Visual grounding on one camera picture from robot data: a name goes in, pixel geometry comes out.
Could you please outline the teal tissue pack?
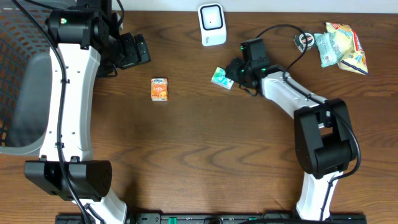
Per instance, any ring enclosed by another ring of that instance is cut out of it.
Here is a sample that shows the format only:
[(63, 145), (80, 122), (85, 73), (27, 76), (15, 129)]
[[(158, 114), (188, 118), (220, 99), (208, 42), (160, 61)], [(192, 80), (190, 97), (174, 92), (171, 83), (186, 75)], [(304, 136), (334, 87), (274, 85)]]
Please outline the teal tissue pack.
[(228, 90), (230, 90), (234, 84), (233, 80), (226, 77), (226, 71), (221, 67), (216, 68), (211, 82)]

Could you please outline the small orange snack packet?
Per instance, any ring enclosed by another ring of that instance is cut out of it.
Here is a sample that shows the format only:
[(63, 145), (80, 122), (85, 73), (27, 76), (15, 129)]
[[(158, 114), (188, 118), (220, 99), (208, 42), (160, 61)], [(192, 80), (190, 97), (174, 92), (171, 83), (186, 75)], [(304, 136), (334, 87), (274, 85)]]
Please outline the small orange snack packet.
[(152, 101), (168, 100), (168, 80), (166, 78), (153, 78), (151, 80)]

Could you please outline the teal snack wrapper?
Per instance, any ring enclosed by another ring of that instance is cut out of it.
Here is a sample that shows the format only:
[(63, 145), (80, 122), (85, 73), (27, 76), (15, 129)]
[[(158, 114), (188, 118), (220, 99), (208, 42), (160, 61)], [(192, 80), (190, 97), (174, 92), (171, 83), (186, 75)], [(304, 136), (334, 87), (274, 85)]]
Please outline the teal snack wrapper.
[(334, 65), (342, 59), (343, 53), (336, 42), (335, 33), (314, 34), (314, 38), (320, 53), (322, 68)]

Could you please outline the large orange wipes pack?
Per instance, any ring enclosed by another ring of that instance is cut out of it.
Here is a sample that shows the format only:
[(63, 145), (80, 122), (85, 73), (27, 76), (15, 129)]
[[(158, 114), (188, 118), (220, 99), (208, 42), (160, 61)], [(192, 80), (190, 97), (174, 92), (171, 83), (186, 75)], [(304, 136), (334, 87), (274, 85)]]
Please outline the large orange wipes pack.
[(365, 52), (357, 33), (346, 24), (326, 22), (332, 46), (337, 50), (338, 67), (361, 75), (368, 75)]

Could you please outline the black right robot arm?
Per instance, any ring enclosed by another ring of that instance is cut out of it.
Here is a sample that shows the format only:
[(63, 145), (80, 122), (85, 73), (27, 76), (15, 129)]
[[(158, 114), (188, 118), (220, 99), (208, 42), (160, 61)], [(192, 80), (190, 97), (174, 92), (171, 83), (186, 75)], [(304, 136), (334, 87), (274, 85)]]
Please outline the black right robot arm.
[(242, 58), (234, 58), (226, 67), (226, 77), (274, 102), (294, 121), (295, 154), (304, 171), (297, 215), (302, 220), (331, 220), (337, 182), (354, 174), (361, 163), (346, 103), (312, 93), (286, 68), (271, 65), (260, 38), (242, 42), (241, 51)]

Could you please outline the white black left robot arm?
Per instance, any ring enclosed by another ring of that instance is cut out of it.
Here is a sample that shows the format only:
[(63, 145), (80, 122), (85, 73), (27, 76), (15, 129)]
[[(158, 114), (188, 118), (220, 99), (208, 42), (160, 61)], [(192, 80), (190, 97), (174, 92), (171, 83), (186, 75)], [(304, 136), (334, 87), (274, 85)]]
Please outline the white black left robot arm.
[(132, 222), (128, 205), (111, 189), (111, 163), (93, 158), (90, 131), (95, 80), (150, 62), (143, 35), (120, 33), (123, 19), (111, 1), (78, 1), (54, 9), (40, 29), (51, 48), (49, 118), (39, 158), (27, 161), (24, 173), (78, 206), (73, 223)]

